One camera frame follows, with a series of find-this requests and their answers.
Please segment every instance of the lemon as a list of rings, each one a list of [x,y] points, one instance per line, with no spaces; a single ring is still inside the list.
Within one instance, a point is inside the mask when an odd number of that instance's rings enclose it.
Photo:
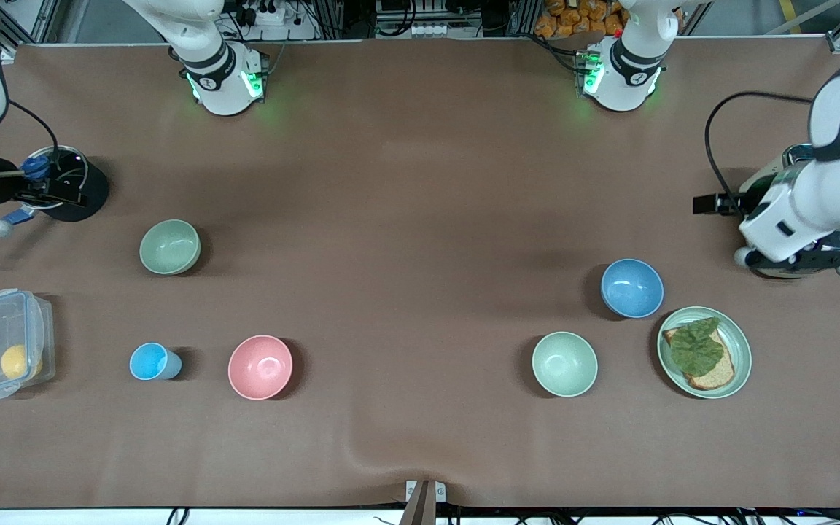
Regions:
[[[28,371],[28,358],[24,354],[24,345],[14,345],[9,346],[9,349],[6,350],[6,353],[2,354],[2,373],[6,375],[6,378],[9,379],[18,379],[21,376],[24,376],[24,373]],[[37,360],[37,364],[34,365],[34,373],[32,373],[32,378],[37,376],[37,373],[41,371],[41,360]]]

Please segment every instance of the bowl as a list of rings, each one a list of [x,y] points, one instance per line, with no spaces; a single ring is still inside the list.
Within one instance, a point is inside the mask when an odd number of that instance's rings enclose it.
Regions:
[[[240,396],[261,401],[276,396],[290,380],[290,349],[277,337],[244,340],[229,359],[229,383]]]
[[[200,258],[200,236],[189,222],[164,220],[144,234],[138,255],[150,271],[175,276],[189,270]]]
[[[731,362],[734,365],[734,377],[731,382],[725,386],[713,389],[713,391],[700,391],[694,389],[686,376],[680,370],[680,367],[673,362],[673,353],[670,352],[669,343],[666,342],[666,337],[663,332],[686,326],[693,322],[693,320],[718,318],[717,333],[721,336],[721,340],[728,346],[728,353],[731,355]],[[724,315],[718,310],[707,308],[706,306],[686,306],[672,314],[663,321],[660,326],[660,333],[657,335],[657,355],[660,356],[660,365],[663,365],[664,372],[670,379],[676,383],[683,391],[690,393],[696,397],[703,399],[721,399],[732,395],[747,383],[750,378],[750,343],[747,342],[747,337],[744,336],[744,331],[736,322],[733,322],[729,316]]]
[[[663,293],[663,280],[643,260],[616,260],[601,276],[604,304],[626,318],[645,318],[656,312],[663,305]]]
[[[554,332],[537,343],[534,376],[547,392],[560,397],[586,393],[598,376],[598,358],[586,339]]]

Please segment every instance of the green plate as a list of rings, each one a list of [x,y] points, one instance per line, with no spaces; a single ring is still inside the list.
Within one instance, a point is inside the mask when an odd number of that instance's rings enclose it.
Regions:
[[[734,365],[734,379],[725,386],[714,389],[714,391],[700,391],[694,389],[686,381],[680,367],[676,366],[671,357],[669,343],[666,342],[666,337],[663,332],[686,326],[693,322],[693,320],[718,318],[720,320],[717,326],[717,332],[721,336],[726,345],[728,345],[728,352],[731,355],[731,362]],[[744,383],[747,383],[747,378],[750,377],[750,344],[747,342],[747,337],[744,337],[744,332],[741,331],[740,326],[733,322],[729,316],[724,315],[718,310],[713,310],[704,306],[686,306],[673,312],[660,326],[660,333],[657,336],[657,355],[660,356],[660,363],[663,365],[664,371],[670,379],[676,383],[684,391],[691,393],[694,396],[703,399],[721,399],[727,397],[734,392],[741,389]]]

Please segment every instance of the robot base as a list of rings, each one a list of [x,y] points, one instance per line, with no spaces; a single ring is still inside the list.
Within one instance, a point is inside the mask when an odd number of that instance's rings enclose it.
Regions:
[[[237,115],[256,102],[264,102],[265,88],[268,82],[270,64],[268,56],[250,49],[245,44],[229,42],[229,47],[236,53],[236,67],[216,90],[206,90],[203,86],[193,86],[193,96],[210,113],[223,117]]]
[[[40,207],[40,210],[61,222],[79,222],[83,219],[89,219],[106,203],[106,199],[109,197],[109,180],[106,174],[93,166],[79,150],[70,146],[60,146],[60,149],[61,153],[57,159],[60,175],[57,176],[57,182],[81,184],[79,186],[80,194],[86,197],[86,205],[74,206],[69,205],[69,203],[57,203],[54,206]],[[50,155],[51,150],[53,150],[53,147],[38,149],[31,156]]]
[[[577,74],[576,89],[582,96],[596,99],[598,104],[607,109],[631,111],[640,107],[656,89],[656,80],[662,69],[657,69],[656,73],[651,74],[642,84],[628,85],[610,64],[611,46],[616,40],[614,36],[606,36],[597,44],[588,47],[586,54],[598,59],[594,63],[593,72]]]

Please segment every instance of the blue cup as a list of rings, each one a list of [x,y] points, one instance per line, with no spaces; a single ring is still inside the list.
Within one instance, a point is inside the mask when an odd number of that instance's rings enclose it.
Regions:
[[[131,352],[129,371],[136,379],[171,379],[180,373],[180,356],[159,343],[144,343]]]

